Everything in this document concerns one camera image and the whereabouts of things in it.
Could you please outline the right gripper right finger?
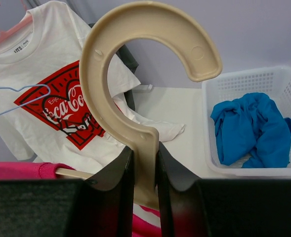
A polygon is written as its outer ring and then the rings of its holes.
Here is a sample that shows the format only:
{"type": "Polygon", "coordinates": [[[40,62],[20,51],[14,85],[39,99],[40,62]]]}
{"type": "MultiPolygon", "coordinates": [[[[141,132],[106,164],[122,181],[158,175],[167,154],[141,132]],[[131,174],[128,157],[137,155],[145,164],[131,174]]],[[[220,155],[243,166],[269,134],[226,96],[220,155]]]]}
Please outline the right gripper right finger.
{"type": "Polygon", "coordinates": [[[163,145],[156,159],[164,237],[291,237],[291,179],[206,179],[163,145]]]}

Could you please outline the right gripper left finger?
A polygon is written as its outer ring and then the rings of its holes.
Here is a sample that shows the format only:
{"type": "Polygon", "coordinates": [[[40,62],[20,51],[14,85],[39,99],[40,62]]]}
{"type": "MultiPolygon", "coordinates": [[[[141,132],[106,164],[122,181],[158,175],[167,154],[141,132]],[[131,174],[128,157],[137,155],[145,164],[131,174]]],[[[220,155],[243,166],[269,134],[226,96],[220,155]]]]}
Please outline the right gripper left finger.
{"type": "Polygon", "coordinates": [[[88,180],[0,181],[0,237],[129,237],[133,151],[88,180]]]}

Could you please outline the pink magenta t shirt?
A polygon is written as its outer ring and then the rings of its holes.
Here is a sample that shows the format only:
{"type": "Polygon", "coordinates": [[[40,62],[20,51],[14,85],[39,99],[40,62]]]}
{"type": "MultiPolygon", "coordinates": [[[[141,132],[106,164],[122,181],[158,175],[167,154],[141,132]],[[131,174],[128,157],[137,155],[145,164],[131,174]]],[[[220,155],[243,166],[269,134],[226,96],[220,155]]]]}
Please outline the pink magenta t shirt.
{"type": "MultiPolygon", "coordinates": [[[[62,163],[0,162],[0,180],[57,179],[57,169],[74,170],[62,163]]],[[[132,236],[160,237],[160,212],[138,204],[133,205],[132,236]]]]}

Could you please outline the wooden clothes hanger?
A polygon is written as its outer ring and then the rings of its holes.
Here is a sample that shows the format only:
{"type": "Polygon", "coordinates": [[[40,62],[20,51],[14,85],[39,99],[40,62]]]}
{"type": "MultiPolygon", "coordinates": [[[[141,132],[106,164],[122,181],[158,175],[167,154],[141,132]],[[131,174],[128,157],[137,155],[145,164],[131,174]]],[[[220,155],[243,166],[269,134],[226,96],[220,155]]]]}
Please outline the wooden clothes hanger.
{"type": "Polygon", "coordinates": [[[134,202],[158,209],[155,165],[159,132],[128,119],[115,105],[107,81],[115,52],[134,39],[164,44],[177,55],[193,82],[217,77],[223,66],[215,44],[194,18],[157,1],[136,1],[114,8],[93,26],[85,40],[79,65],[84,100],[101,127],[134,152],[134,202]]]}

